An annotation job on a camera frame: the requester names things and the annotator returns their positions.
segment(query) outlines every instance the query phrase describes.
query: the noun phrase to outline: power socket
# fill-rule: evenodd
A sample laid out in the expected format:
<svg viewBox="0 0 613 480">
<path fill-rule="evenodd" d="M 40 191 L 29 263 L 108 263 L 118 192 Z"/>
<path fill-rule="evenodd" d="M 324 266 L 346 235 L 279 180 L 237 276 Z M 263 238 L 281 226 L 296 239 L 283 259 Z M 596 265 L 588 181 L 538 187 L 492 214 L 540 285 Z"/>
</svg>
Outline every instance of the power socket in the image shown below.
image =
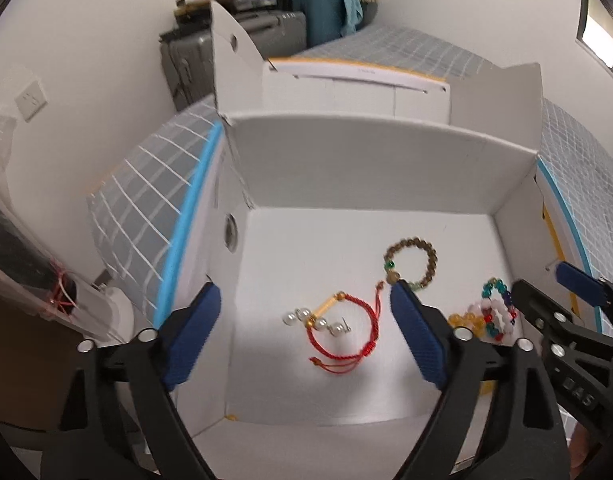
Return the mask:
<svg viewBox="0 0 613 480">
<path fill-rule="evenodd" d="M 15 98 L 15 103 L 18 105 L 18 110 L 22 114 L 27 123 L 32 117 L 37 114 L 46 104 L 46 97 L 40 83 L 34 81 L 26 89 Z"/>
</svg>

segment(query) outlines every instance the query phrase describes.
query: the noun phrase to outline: gray suitcase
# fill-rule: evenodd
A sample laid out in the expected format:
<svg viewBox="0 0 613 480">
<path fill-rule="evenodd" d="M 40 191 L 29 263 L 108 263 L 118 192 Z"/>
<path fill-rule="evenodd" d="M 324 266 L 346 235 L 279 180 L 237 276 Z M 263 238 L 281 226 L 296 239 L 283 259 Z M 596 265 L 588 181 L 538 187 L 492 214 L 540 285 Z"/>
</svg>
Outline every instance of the gray suitcase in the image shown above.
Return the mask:
<svg viewBox="0 0 613 480">
<path fill-rule="evenodd" d="M 307 20 L 302 12 L 266 10 L 235 19 L 262 56 L 287 57 L 307 48 Z M 210 30 L 160 44 L 162 68 L 177 111 L 213 92 L 213 45 Z"/>
</svg>

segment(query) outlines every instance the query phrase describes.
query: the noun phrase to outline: white cardboard box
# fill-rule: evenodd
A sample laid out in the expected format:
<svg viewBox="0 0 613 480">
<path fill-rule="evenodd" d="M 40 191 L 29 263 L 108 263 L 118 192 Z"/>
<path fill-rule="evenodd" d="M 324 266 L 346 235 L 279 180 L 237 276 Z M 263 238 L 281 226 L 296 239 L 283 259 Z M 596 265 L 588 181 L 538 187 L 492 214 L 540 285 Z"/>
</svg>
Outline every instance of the white cardboard box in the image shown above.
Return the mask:
<svg viewBox="0 0 613 480">
<path fill-rule="evenodd" d="M 212 10 L 225 132 L 174 307 L 189 304 L 208 274 L 222 291 L 222 313 L 177 389 L 177 409 L 218 478 L 392 477 L 439 392 L 421 377 L 391 316 L 389 287 L 378 347 L 346 376 L 314 367 L 304 329 L 282 316 L 313 310 L 338 290 L 373 303 L 386 248 L 415 236 L 439 257 L 419 298 L 445 316 L 464 313 L 492 276 L 509 286 L 525 278 L 571 305 L 549 270 L 562 257 L 580 265 L 581 256 L 557 190 L 536 165 L 540 68 L 438 82 L 401 73 L 391 80 L 382 69 L 363 80 L 362 70 L 317 61 L 272 64 L 224 9 Z M 234 252 L 224 243 L 227 215 L 237 224 Z M 424 252 L 395 259 L 406 279 L 423 275 Z M 593 322 L 588 306 L 576 307 Z M 353 331 L 322 342 L 357 351 L 366 315 L 352 304 L 327 314 L 342 316 Z M 517 324 L 505 342 L 521 331 Z M 489 400 L 481 399 L 460 458 L 473 455 Z"/>
</svg>

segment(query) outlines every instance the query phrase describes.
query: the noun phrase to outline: white wall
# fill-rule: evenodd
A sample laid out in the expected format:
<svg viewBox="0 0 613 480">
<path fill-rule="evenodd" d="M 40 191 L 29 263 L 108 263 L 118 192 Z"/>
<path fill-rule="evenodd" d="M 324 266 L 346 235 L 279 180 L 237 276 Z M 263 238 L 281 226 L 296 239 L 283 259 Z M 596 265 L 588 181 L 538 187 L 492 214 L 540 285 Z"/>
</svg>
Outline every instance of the white wall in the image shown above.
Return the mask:
<svg viewBox="0 0 613 480">
<path fill-rule="evenodd" d="M 497 65 L 537 61 L 544 94 L 613 156 L 613 78 L 576 43 L 580 0 L 381 0 L 377 22 L 418 28 Z"/>
<path fill-rule="evenodd" d="M 7 169 L 13 208 L 64 264 L 102 270 L 86 194 L 174 113 L 158 34 L 175 0 L 12 0 L 0 18 L 0 106 L 38 78 L 48 106 L 20 119 Z"/>
</svg>

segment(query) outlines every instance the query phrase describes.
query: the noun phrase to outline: light blue cloth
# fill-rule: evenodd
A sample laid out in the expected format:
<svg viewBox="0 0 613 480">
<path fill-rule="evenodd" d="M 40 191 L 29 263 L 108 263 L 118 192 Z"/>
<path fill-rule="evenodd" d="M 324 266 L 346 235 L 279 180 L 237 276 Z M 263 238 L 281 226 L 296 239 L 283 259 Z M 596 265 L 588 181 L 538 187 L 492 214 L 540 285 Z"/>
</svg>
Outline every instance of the light blue cloth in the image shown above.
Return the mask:
<svg viewBox="0 0 613 480">
<path fill-rule="evenodd" d="M 360 24 L 364 16 L 360 0 L 344 0 L 344 7 L 347 11 L 346 21 L 342 30 L 343 36 L 350 36 L 355 33 L 355 28 Z"/>
</svg>

